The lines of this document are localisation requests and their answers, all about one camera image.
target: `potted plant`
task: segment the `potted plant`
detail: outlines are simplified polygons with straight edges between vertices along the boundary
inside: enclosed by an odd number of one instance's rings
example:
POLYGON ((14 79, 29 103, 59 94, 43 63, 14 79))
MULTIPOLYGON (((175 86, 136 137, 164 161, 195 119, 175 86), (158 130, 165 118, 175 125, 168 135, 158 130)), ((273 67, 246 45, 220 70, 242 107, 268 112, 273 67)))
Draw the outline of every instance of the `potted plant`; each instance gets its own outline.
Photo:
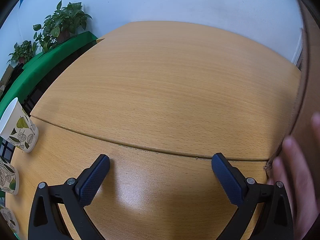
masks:
POLYGON ((14 61, 15 63, 19 62, 25 64, 34 57, 37 48, 36 42, 33 42, 32 46, 31 41, 24 41, 21 45, 16 43, 14 45, 14 52, 9 54, 9 56, 12 55, 12 57, 8 62, 14 61))
POLYGON ((33 25, 33 29, 36 31, 33 38, 40 43, 43 53, 69 39, 70 33, 75 34, 80 25, 85 30, 87 19, 92 19, 89 14, 85 14, 81 10, 81 2, 69 2, 66 7, 61 7, 61 5, 62 0, 58 3, 54 14, 50 14, 45 18, 43 26, 41 24, 33 25))

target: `silver bolt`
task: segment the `silver bolt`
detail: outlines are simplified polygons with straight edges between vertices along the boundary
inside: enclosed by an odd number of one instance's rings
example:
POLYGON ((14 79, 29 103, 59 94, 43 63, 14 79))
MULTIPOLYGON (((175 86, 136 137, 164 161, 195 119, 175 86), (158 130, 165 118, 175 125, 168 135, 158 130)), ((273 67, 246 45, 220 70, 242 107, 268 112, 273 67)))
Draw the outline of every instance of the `silver bolt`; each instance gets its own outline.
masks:
POLYGON ((283 187, 283 183, 281 181, 277 181, 276 184, 277 184, 278 187, 283 187))
POLYGON ((255 184, 256 183, 256 181, 253 178, 247 178, 247 182, 249 184, 255 184))
POLYGON ((74 178, 70 178, 70 179, 67 180, 67 184, 68 184, 68 185, 72 185, 72 184, 74 184, 75 182, 76 182, 76 180, 75 180, 74 178))
POLYGON ((44 188, 45 187, 45 183, 44 182, 39 183, 38 187, 39 188, 44 188))

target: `wooden table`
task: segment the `wooden table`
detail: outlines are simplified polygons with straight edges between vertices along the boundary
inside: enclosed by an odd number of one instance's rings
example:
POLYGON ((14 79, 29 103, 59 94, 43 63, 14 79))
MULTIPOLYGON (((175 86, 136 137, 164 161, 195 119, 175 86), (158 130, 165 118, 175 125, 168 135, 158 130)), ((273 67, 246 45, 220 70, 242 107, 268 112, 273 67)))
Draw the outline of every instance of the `wooden table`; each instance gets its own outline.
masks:
POLYGON ((136 22, 108 33, 33 109, 34 150, 14 152, 20 191, 7 194, 6 205, 21 238, 38 183, 77 177, 105 153, 111 170, 85 208, 105 238, 215 239, 236 207, 210 157, 222 151, 264 183, 263 166, 289 122, 299 78, 270 49, 212 27, 136 22))
POLYGON ((32 116, 121 145, 267 160, 287 128, 300 71, 240 35, 133 22, 104 36, 51 85, 32 116))
MULTIPOLYGON (((30 154, 15 150, 12 163, 19 170, 20 189, 16 196, 6 195, 21 239, 27 239, 37 185, 77 177, 101 153, 111 158, 111 170, 85 210, 106 239, 215 239, 236 210, 214 176, 210 160, 124 147, 32 120, 39 128, 37 144, 30 154)), ((264 162, 231 163, 245 176, 266 181, 264 162)), ((72 237, 79 239, 62 208, 72 237)))

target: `green tablecloth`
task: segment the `green tablecloth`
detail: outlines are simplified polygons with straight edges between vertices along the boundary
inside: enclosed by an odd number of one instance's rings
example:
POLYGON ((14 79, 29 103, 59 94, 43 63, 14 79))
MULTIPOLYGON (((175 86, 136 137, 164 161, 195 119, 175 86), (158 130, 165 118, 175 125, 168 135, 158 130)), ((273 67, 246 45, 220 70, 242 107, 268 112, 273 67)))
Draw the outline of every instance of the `green tablecloth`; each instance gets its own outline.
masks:
POLYGON ((0 117, 10 102, 17 97, 22 104, 35 86, 52 70, 59 62, 67 56, 97 39, 91 32, 76 35, 66 42, 49 50, 46 54, 40 52, 23 66, 23 72, 14 81, 10 89, 0 102, 0 117))

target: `brown flower pot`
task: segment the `brown flower pot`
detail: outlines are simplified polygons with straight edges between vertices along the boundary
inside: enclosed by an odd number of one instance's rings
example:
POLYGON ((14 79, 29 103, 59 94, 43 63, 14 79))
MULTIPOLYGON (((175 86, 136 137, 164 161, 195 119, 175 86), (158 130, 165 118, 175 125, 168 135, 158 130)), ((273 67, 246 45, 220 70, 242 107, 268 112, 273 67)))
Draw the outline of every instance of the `brown flower pot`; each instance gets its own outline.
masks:
POLYGON ((70 31, 64 30, 60 32, 59 36, 57 37, 58 44, 64 43, 66 40, 70 39, 70 31))
POLYGON ((24 65, 26 63, 26 57, 20 57, 18 61, 24 65))

